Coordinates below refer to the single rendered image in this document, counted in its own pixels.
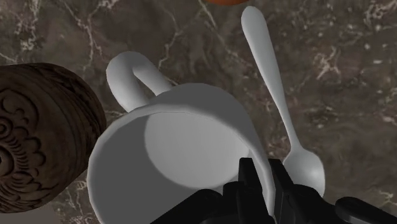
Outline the white spoon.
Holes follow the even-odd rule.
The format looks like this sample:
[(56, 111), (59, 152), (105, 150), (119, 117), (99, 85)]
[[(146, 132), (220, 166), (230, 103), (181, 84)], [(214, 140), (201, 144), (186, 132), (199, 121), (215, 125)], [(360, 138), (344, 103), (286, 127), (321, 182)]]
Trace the white spoon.
[(321, 159), (300, 144), (284, 96), (281, 74), (277, 65), (267, 23), (262, 12), (248, 6), (241, 16), (241, 26), (254, 61), (279, 111), (290, 142), (290, 152), (283, 165), (294, 183), (312, 187), (321, 196), (326, 188)]

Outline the orange round object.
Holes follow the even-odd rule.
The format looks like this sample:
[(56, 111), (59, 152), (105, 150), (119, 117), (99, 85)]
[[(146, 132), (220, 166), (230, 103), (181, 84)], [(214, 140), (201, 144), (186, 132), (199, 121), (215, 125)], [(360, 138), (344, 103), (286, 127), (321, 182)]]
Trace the orange round object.
[(205, 0), (208, 3), (222, 5), (222, 6), (232, 6), (237, 4), (245, 3), (249, 0)]

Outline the brown carved wooden round object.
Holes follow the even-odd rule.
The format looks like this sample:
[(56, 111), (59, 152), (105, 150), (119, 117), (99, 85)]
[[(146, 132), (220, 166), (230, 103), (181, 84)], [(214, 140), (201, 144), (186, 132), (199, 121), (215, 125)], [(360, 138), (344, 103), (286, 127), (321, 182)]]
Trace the brown carved wooden round object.
[(39, 208), (87, 169), (106, 117), (89, 85), (55, 64), (0, 66), (0, 213)]

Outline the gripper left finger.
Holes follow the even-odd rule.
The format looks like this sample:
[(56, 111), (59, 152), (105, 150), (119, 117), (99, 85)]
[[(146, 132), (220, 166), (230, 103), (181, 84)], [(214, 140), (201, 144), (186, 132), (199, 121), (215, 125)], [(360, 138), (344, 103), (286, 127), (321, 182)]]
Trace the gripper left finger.
[(275, 224), (252, 158), (239, 160), (238, 180), (223, 193), (201, 189), (150, 224)]

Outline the white mug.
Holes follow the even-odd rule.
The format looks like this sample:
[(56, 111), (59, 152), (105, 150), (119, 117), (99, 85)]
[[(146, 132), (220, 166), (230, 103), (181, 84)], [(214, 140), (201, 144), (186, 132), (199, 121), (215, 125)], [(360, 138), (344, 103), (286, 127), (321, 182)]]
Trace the white mug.
[(123, 52), (106, 69), (125, 115), (98, 138), (87, 186), (100, 224), (150, 224), (208, 188), (235, 181), (253, 159), (268, 212), (275, 186), (267, 156), (243, 105), (203, 83), (172, 86), (142, 54)]

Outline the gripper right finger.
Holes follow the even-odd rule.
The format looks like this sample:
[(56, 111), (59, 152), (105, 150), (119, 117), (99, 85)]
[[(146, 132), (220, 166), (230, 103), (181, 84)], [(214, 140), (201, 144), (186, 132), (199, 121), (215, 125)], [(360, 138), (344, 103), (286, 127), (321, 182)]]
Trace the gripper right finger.
[(271, 158), (277, 224), (397, 224), (397, 217), (356, 197), (325, 201), (309, 187), (294, 184), (282, 162)]

